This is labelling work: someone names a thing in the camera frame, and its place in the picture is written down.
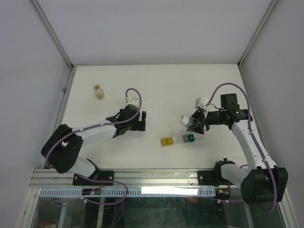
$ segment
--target white table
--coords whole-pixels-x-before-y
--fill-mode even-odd
[[[189,134],[178,119],[194,113],[197,97],[210,97],[224,82],[243,86],[237,65],[149,65],[77,67],[63,123],[70,127],[96,124],[125,107],[124,93],[136,88],[142,95],[142,111],[147,112],[146,131],[128,131],[114,139],[88,145],[79,156],[89,158],[99,168],[212,168],[228,157],[238,165],[246,159],[227,126],[211,126],[205,135],[194,134],[196,142],[161,147],[164,136]],[[98,100],[93,86],[105,93]],[[241,108],[247,108],[238,89],[224,86],[213,103],[220,107],[220,95],[236,93]]]

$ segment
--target white label strip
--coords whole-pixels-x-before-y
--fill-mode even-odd
[[[198,195],[198,189],[174,187],[142,187],[142,194]]]

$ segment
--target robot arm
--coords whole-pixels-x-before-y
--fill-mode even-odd
[[[140,113],[138,112],[138,109],[139,100],[127,98],[126,107],[124,109],[120,109],[115,116],[108,117],[99,123],[100,127],[92,127],[90,130],[84,131],[83,129],[87,129],[88,127],[72,129],[66,124],[60,125],[43,146],[41,154],[44,157],[47,157],[50,149],[60,139],[75,131],[76,133],[63,140],[65,143],[64,145],[60,143],[53,149],[48,161],[58,173],[71,171],[96,180],[99,177],[100,170],[89,159],[84,159],[78,156],[81,148],[103,139],[110,139],[123,135],[128,130],[145,131],[146,112],[142,112],[142,120],[140,121]],[[124,122],[125,120],[135,116],[137,112],[138,115],[132,120],[120,123],[121,121]]]
[[[240,109],[236,94],[221,95],[221,108],[215,112],[209,112],[206,104],[208,99],[198,98],[196,112],[190,117],[180,117],[180,122],[187,127],[187,131],[200,134],[210,129],[211,125],[224,124],[229,127],[236,136],[248,163],[248,171],[240,169],[233,161],[218,161],[207,180],[212,180],[214,185],[219,185],[228,180],[241,189],[241,194],[246,203],[271,202],[274,198],[273,183],[265,161],[268,162],[273,173],[277,202],[282,200],[288,173],[285,168],[278,168],[265,150],[259,137],[256,137],[258,145],[265,155],[263,159],[257,144],[251,134],[258,133],[255,122],[246,109]],[[252,131],[249,132],[248,119],[251,120]]]

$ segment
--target small jar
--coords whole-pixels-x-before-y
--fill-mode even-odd
[[[94,93],[95,93],[96,97],[97,97],[99,100],[103,100],[104,97],[105,97],[105,94],[104,94],[102,88],[100,87],[100,85],[95,85],[95,86],[93,87],[93,89],[94,89]]]

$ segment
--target table surface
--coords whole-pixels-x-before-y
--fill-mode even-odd
[[[227,126],[211,126],[205,135],[195,133],[195,142],[161,147],[162,137],[189,134],[179,123],[180,115],[193,114],[195,100],[209,98],[224,82],[243,87],[237,65],[78,66],[63,123],[73,128],[100,123],[125,107],[124,93],[133,87],[143,98],[146,131],[128,131],[90,144],[81,149],[79,156],[105,169],[212,168],[223,158],[237,165],[246,164],[241,147]],[[95,97],[96,84],[103,89],[104,100]],[[240,107],[247,108],[242,93],[229,85],[219,89],[212,103],[220,107],[219,96],[227,93],[236,93]],[[137,97],[133,91],[129,96]]]

